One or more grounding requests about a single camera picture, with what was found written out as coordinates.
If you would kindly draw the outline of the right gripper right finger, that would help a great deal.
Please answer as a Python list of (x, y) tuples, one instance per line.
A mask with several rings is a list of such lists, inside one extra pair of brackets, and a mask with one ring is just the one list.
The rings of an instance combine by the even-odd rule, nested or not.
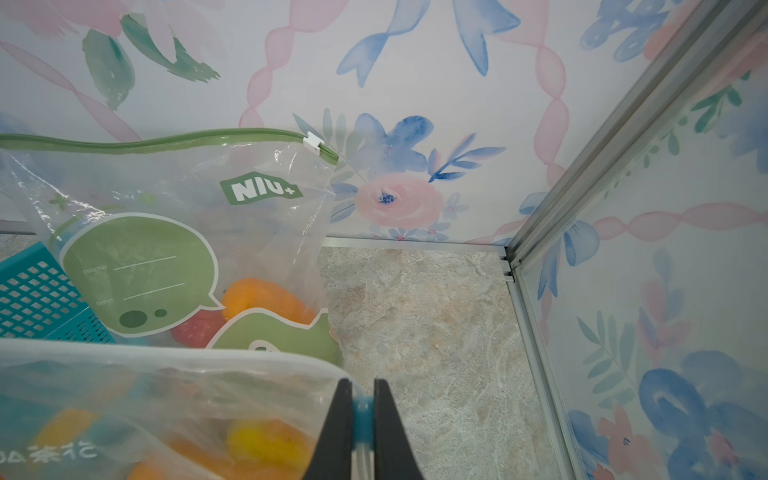
[(389, 383), (374, 380), (373, 451), (376, 480), (423, 480)]

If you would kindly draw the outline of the clear zip-top bag green print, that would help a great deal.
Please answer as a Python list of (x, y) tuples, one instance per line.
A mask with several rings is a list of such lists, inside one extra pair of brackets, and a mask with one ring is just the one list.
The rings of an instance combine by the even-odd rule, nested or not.
[(316, 265), (339, 157), (313, 132), (201, 131), (139, 142), (1, 138), (1, 186), (120, 342), (186, 347), (171, 330), (255, 278), (317, 312), (262, 308), (205, 349), (287, 352), (341, 365)]

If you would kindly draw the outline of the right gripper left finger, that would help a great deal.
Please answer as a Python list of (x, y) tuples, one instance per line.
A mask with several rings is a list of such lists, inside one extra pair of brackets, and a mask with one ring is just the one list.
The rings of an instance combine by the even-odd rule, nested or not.
[(303, 480), (350, 480), (353, 434), (353, 386), (349, 379), (341, 379)]

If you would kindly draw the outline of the red yellow mango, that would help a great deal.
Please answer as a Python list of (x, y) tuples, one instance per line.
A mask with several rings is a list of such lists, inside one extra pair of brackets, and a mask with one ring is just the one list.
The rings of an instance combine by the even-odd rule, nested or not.
[(190, 348), (205, 348), (227, 320), (220, 311), (200, 310), (171, 330), (172, 338)]

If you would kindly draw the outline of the small yellow mango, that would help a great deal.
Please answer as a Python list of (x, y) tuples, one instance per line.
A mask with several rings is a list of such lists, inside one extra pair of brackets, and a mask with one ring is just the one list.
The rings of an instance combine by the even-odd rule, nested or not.
[(233, 459), (304, 472), (313, 454), (314, 441), (280, 420), (238, 420), (229, 426), (226, 448)]

